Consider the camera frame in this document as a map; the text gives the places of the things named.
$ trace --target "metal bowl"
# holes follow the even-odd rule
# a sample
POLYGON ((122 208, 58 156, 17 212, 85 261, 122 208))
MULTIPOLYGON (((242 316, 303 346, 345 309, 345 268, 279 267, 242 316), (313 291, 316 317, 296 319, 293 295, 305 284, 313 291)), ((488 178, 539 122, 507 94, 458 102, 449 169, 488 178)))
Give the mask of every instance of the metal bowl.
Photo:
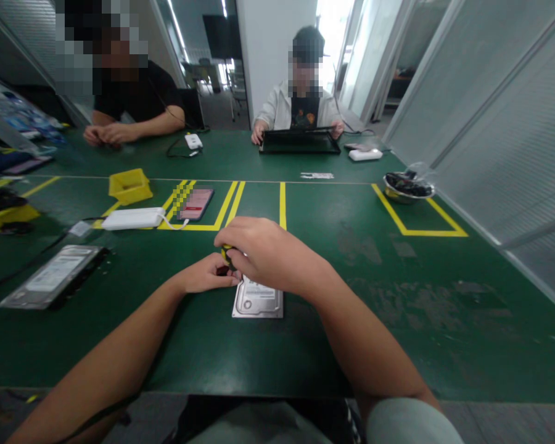
MULTIPOLYGON (((402 171, 395 171, 395 172, 397 174, 403 174, 402 171)), ((389 181, 387 181, 387 175, 384 175, 384 177, 382 179, 384 180, 384 184, 386 185, 386 188, 384 189, 384 194, 386 194, 389 199, 394 200, 395 202, 398 202, 399 204, 413 205, 413 204, 415 204, 416 202, 418 202, 420 200, 429 199, 430 197, 433 197, 436 194, 436 188, 434 187, 434 185, 429 184, 425 181, 422 181, 424 183, 424 185, 428 185, 428 186, 432 187, 432 192, 430 193, 430 195, 428 195, 428 196, 411 196, 410 194, 405 194, 404 192, 397 191, 391 185, 389 185, 389 181)))

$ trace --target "green table surface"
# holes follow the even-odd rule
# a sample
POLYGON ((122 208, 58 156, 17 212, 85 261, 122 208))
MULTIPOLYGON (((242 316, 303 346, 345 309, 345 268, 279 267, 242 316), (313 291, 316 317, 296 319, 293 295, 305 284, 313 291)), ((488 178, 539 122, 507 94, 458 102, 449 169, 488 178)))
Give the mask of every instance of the green table surface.
MULTIPOLYGON (((167 147, 181 134, 141 141, 121 152, 89 147, 81 131, 67 137, 70 146, 58 151, 56 162, 13 185, 25 192, 60 176, 29 196, 42 214, 33 233, 0 235, 0 277, 66 227, 115 204, 108 196, 111 174, 143 168, 150 179, 154 197, 128 208, 162 206, 184 179, 196 180, 195 188, 214 188, 203 225, 214 224, 233 181, 245 182, 237 215, 279 221, 283 182, 287 229, 333 264, 440 398, 555 402, 555 305, 439 197, 434 200, 468 237, 402 235, 371 186, 382 189, 385 172, 404 168, 394 155, 366 163, 352 162, 345 150, 341 155, 260 155, 250 133, 212 131, 200 135, 203 155, 167 158, 167 147), (302 172, 332 173, 334 179, 303 179, 302 172)), ((358 137, 345 136, 341 146, 345 141, 358 137)), ((453 230, 427 202, 391 206, 407 230, 453 230)), ((112 253, 62 308, 0 309, 0 386, 55 385, 166 278, 215 251, 215 235, 96 229, 82 240, 69 236, 64 244, 103 245, 112 253)), ((34 270, 0 287, 0 301, 34 270)), ((146 389, 351 395, 309 304, 286 294, 283 319, 233 319, 234 296, 234 289, 221 289, 184 300, 146 389)))

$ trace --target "plastic bag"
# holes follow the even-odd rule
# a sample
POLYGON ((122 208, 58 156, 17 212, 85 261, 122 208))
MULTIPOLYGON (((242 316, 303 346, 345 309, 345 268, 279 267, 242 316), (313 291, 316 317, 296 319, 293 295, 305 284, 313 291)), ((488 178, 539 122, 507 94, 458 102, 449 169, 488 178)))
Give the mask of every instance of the plastic bag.
POLYGON ((410 164, 403 173, 415 182, 427 182, 435 185, 438 176, 437 171, 432 170, 425 162, 416 162, 410 164))

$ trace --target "white power bank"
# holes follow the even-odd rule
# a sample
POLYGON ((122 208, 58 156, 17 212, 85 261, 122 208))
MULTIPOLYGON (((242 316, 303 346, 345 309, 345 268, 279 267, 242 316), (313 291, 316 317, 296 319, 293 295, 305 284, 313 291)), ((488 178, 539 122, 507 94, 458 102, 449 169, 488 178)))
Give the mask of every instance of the white power bank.
POLYGON ((101 226, 109 231, 130 228, 153 228, 160 225, 164 215, 165 210, 162 207, 117 210, 112 212, 103 221, 101 226))
POLYGON ((377 149, 373 149, 370 151, 360 151, 360 150, 352 150, 350 151, 350 155, 352 160, 356 162, 360 162, 362 160, 376 160, 382 157, 382 153, 377 149))

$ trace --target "black shirt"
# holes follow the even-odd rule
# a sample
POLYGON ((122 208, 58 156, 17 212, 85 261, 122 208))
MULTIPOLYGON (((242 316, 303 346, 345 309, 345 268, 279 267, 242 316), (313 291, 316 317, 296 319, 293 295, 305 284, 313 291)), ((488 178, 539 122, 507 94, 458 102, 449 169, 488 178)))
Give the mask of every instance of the black shirt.
POLYGON ((100 96, 94 96, 94 109, 115 120, 121 119, 124 111, 136 122, 150 120, 169 105, 185 111, 175 81, 151 60, 147 68, 140 68, 137 81, 103 81, 101 92, 100 96))
POLYGON ((292 124, 290 128, 316 128, 320 97, 292 97, 292 124))

